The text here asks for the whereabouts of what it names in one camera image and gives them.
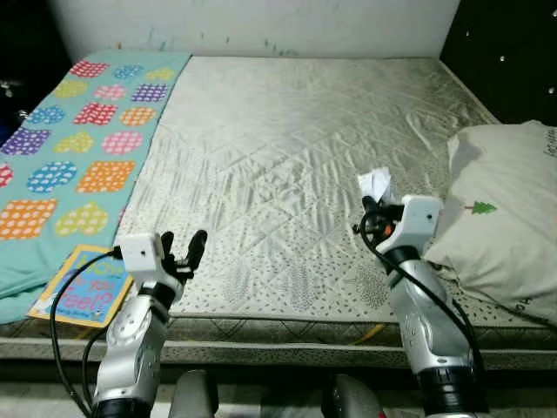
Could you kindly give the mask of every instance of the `quilted pattern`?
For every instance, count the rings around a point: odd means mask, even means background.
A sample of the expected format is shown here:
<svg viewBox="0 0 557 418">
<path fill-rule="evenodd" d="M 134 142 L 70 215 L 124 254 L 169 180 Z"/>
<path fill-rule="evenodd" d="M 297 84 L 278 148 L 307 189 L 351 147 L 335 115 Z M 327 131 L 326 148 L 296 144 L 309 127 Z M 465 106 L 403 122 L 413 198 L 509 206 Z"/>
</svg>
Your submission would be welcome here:
<svg viewBox="0 0 557 418">
<path fill-rule="evenodd" d="M 350 231 L 355 176 L 388 165 L 399 196 L 442 195 L 446 140 L 492 122 L 432 59 L 196 57 L 118 234 L 172 230 L 179 252 L 207 229 L 177 316 L 393 322 L 383 271 Z"/>
</svg>

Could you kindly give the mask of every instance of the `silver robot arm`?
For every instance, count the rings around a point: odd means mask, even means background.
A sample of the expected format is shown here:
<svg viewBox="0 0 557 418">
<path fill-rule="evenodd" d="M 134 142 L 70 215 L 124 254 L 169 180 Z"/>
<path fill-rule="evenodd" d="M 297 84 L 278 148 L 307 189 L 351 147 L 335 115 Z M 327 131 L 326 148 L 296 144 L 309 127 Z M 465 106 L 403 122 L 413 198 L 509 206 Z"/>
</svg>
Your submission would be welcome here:
<svg viewBox="0 0 557 418">
<path fill-rule="evenodd" d="M 362 202 L 366 215 L 354 231 L 365 238 L 386 269 L 391 306 L 400 324 L 408 362 L 419 383 L 426 416 L 487 413 L 478 367 L 480 354 L 476 352 L 474 356 L 471 335 L 466 337 L 461 329 L 465 324 L 457 326 L 441 309 L 440 303 L 460 320 L 451 295 L 421 258 L 424 245 L 435 231 L 441 201 L 405 196 L 402 205 L 387 206 L 366 196 Z M 400 270 L 437 297 L 437 303 Z"/>
<path fill-rule="evenodd" d="M 118 244 L 138 294 L 127 300 L 109 326 L 107 351 L 97 374 L 96 418 L 149 417 L 159 383 L 160 354 L 167 336 L 168 310 L 193 278 L 205 249 L 199 231 L 186 259 L 175 262 L 172 234 L 130 235 Z"/>
</svg>

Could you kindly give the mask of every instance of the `pillow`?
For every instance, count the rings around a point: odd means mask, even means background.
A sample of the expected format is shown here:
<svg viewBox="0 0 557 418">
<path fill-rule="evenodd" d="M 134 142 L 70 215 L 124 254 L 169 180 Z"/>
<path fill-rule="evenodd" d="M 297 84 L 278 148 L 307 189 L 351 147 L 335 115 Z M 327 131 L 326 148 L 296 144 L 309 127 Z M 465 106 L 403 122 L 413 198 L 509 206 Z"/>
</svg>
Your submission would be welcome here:
<svg viewBox="0 0 557 418">
<path fill-rule="evenodd" d="M 475 126 L 449 140 L 453 182 L 425 258 L 465 293 L 557 325 L 557 129 Z"/>
</svg>

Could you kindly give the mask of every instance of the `colorful blanket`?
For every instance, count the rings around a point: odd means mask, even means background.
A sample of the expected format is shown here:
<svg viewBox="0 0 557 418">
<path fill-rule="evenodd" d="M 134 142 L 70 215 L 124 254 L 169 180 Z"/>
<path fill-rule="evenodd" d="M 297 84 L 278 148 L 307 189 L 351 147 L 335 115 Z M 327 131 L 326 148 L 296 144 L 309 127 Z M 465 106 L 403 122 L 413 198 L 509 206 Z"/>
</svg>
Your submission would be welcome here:
<svg viewBox="0 0 557 418">
<path fill-rule="evenodd" d="M 0 148 L 0 323 L 23 318 L 76 245 L 112 245 L 189 56 L 92 54 Z"/>
</svg>

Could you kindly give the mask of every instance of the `mattress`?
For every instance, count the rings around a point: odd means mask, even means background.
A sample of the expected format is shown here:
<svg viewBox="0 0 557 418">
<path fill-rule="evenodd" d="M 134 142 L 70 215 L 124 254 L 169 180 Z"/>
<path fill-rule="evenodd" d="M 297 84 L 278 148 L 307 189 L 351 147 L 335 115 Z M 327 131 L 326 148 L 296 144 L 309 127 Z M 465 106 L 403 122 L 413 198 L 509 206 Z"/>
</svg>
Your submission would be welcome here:
<svg viewBox="0 0 557 418">
<path fill-rule="evenodd" d="M 351 230 L 356 175 L 388 166 L 398 196 L 442 197 L 447 139 L 493 122 L 435 59 L 193 57 L 117 233 L 173 231 L 178 255 L 209 233 L 164 360 L 404 367 L 384 273 Z M 487 367 L 557 368 L 554 332 L 447 285 Z M 44 321 L 2 333 L 1 357 L 50 358 Z M 87 330 L 61 336 L 78 357 Z"/>
</svg>

